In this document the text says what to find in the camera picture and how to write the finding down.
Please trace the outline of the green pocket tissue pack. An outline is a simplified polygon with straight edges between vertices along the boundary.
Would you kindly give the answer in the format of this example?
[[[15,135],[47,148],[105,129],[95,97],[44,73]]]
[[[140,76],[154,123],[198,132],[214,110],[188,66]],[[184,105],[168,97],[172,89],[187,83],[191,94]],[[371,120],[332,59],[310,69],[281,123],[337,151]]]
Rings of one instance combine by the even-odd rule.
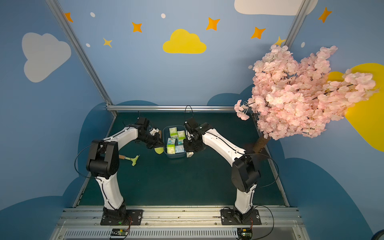
[[[177,139],[178,138],[178,129],[177,127],[169,128],[170,137]]]
[[[174,155],[176,153],[176,139],[168,138],[167,140],[167,154]]]
[[[184,139],[186,138],[185,131],[177,131],[177,134],[178,134],[178,141],[183,142]]]

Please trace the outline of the blue plastic storage box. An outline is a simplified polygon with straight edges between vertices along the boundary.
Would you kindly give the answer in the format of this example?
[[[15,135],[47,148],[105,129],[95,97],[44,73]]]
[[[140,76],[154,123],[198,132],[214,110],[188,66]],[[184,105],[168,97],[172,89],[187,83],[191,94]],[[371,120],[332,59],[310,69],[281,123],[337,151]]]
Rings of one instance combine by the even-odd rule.
[[[168,140],[168,138],[170,138],[169,128],[172,128],[172,127],[177,127],[178,131],[185,131],[185,133],[186,133],[186,128],[182,125],[167,126],[163,129],[163,141],[165,143],[165,147],[164,147],[165,155],[170,159],[183,158],[187,154],[186,151],[182,154],[174,154],[174,155],[167,154],[167,140]],[[176,139],[176,146],[177,145],[183,145],[183,142],[179,142],[178,138]]]

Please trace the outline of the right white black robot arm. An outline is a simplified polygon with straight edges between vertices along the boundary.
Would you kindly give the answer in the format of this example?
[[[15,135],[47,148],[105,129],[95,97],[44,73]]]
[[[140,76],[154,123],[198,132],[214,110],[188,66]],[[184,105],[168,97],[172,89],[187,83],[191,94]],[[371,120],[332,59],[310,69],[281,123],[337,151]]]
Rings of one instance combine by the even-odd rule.
[[[194,118],[190,118],[184,122],[184,127],[187,133],[183,142],[187,154],[210,147],[232,167],[231,181],[237,189],[235,212],[241,216],[249,214],[253,209],[257,181],[261,177],[257,157],[231,143],[208,123],[200,125]]]

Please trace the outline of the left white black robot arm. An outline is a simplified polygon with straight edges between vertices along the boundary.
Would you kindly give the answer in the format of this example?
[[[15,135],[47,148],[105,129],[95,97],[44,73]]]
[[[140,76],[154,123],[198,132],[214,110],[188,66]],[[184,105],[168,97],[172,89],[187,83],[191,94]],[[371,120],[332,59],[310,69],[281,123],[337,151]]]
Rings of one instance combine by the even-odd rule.
[[[148,149],[164,147],[162,132],[151,127],[150,121],[143,117],[110,137],[92,141],[90,146],[86,169],[100,186],[104,198],[104,215],[122,217],[126,213],[117,172],[120,167],[119,151],[132,141],[143,142]]]

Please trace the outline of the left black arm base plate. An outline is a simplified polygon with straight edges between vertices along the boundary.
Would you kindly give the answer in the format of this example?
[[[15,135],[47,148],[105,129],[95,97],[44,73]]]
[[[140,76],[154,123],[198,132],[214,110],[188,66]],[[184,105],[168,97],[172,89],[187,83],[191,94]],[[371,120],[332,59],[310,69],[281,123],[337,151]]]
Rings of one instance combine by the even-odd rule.
[[[101,226],[139,226],[143,218],[143,210],[108,210],[104,209]]]

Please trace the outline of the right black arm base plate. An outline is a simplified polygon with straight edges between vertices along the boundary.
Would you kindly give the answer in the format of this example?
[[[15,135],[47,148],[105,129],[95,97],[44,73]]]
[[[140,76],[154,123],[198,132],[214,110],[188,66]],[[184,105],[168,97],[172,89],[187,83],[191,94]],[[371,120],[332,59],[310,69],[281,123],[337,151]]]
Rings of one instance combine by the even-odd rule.
[[[236,209],[225,207],[220,210],[222,225],[261,225],[261,216],[256,209],[249,210],[246,214],[242,214]]]

